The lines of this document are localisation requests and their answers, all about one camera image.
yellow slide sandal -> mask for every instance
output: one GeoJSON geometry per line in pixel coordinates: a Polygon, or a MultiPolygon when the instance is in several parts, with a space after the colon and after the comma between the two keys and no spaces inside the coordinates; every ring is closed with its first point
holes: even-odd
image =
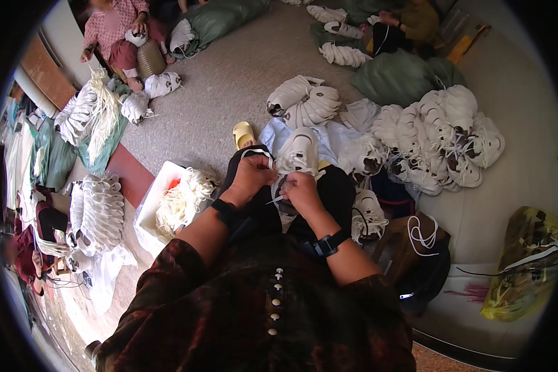
{"type": "Polygon", "coordinates": [[[254,131],[248,122],[237,123],[234,127],[236,147],[241,149],[247,141],[254,141],[254,131]]]}

seated woman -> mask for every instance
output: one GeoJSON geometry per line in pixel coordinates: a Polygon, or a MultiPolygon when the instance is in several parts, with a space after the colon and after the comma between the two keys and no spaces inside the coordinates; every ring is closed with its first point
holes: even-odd
{"type": "Polygon", "coordinates": [[[399,48],[411,52],[414,47],[432,45],[438,30],[438,14],[428,0],[408,0],[399,11],[379,13],[372,27],[373,55],[394,53],[399,48]]]}
{"type": "MultiPolygon", "coordinates": [[[[36,218],[40,238],[56,242],[53,229],[66,231],[68,216],[52,207],[50,189],[36,186],[46,200],[37,203],[36,218]]],[[[4,235],[0,238],[0,249],[7,264],[14,264],[19,276],[28,284],[33,292],[43,296],[43,282],[46,274],[52,270],[55,262],[53,256],[41,253],[35,244],[33,227],[22,230],[20,219],[20,198],[16,198],[15,231],[14,235],[4,235]]]]}
{"type": "Polygon", "coordinates": [[[137,78],[137,47],[124,39],[126,31],[148,32],[149,39],[159,42],[159,49],[165,63],[172,64],[175,58],[165,48],[165,26],[149,17],[149,5],[145,0],[90,0],[97,9],[85,25],[84,50],[81,62],[93,57],[97,44],[102,56],[109,63],[122,69],[128,78],[128,85],[134,92],[142,91],[143,83],[137,78]]]}
{"type": "MultiPolygon", "coordinates": [[[[208,2],[209,0],[199,0],[199,4],[201,4],[201,7],[208,2]]],[[[179,9],[182,11],[183,14],[186,14],[188,12],[186,3],[187,0],[178,0],[179,9]]]]}

yellow plastic bag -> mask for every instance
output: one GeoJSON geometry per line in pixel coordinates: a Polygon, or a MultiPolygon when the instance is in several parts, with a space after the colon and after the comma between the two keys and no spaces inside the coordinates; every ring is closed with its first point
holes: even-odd
{"type": "Polygon", "coordinates": [[[498,273],[480,314],[515,321],[545,303],[558,277],[558,218],[522,206],[509,219],[498,273]]]}

black cable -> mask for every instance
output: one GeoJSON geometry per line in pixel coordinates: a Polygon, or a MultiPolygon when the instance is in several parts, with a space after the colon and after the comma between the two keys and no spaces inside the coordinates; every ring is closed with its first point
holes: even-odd
{"type": "Polygon", "coordinates": [[[481,276],[506,276],[506,275],[509,275],[509,274],[521,274],[521,273],[523,273],[523,272],[535,272],[535,271],[537,271],[537,270],[543,270],[543,269],[545,269],[545,268],[549,268],[549,267],[556,266],[556,265],[558,265],[558,262],[555,263],[555,264],[548,265],[548,266],[543,266],[543,267],[532,267],[532,268],[529,268],[529,269],[527,269],[527,270],[521,270],[521,271],[516,271],[516,269],[520,267],[520,266],[517,266],[517,267],[513,267],[513,268],[510,269],[510,270],[507,270],[506,272],[501,272],[500,274],[482,274],[482,273],[480,273],[480,272],[466,272],[465,270],[463,270],[463,269],[460,268],[460,267],[457,267],[457,269],[460,270],[460,271],[462,271],[462,272],[464,272],[464,273],[466,273],[466,274],[471,274],[471,275],[481,275],[481,276]]]}

